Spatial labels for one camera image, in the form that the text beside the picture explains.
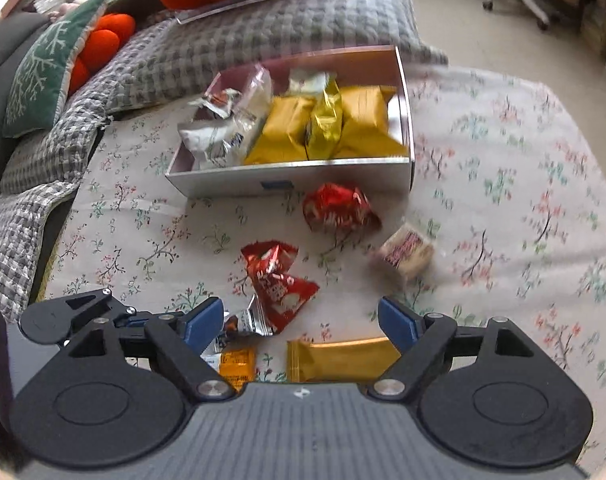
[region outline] yellow snack package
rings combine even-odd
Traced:
[[[312,110],[312,117],[305,138],[309,160],[327,160],[330,158],[341,139],[342,124],[341,93],[336,85],[336,80],[332,78]]]
[[[340,343],[288,341],[287,378],[292,383],[370,383],[399,356],[387,337]]]
[[[332,158],[407,156],[407,147],[387,133],[387,103],[393,86],[350,86],[341,89],[343,130]]]
[[[225,349],[221,354],[203,356],[205,362],[222,378],[239,391],[245,383],[254,381],[256,375],[256,349]]]
[[[275,97],[263,132],[243,164],[307,160],[305,128],[315,103],[312,97]]]

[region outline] gray gripper base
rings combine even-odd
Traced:
[[[355,384],[251,383],[206,404],[171,444],[129,465],[71,472],[32,462],[25,480],[580,480],[571,465],[531,472],[459,462],[434,447],[398,404]]]

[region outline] silver pivot bolt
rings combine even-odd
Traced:
[[[218,379],[210,379],[209,381],[202,382],[197,386],[196,391],[203,397],[209,397],[210,399],[218,399],[229,393],[229,386],[223,381]]]
[[[374,391],[384,397],[400,395],[404,390],[405,384],[396,379],[382,379],[374,383]]]

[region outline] red snack package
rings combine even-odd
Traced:
[[[303,216],[312,231],[321,228],[339,231],[381,228],[381,219],[372,211],[368,199],[358,187],[323,184],[305,196]]]
[[[285,274],[298,253],[298,248],[277,240],[241,249],[247,275],[275,333],[281,332],[318,290],[314,282]]]

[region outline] floral tablecloth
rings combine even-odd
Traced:
[[[584,389],[595,422],[581,464],[606,460],[606,183],[570,115],[541,84],[456,68],[407,67],[416,182],[407,201],[370,196],[381,233],[312,234],[299,193],[189,202],[165,179],[186,100],[113,123],[60,240],[46,296],[110,286],[125,304],[189,310],[252,293],[239,249],[299,246],[291,273],[321,289],[259,348],[257,380],[285,380],[286,341],[378,336],[377,302],[482,326],[510,317]],[[401,216],[437,248],[408,290],[374,279],[366,252]]]

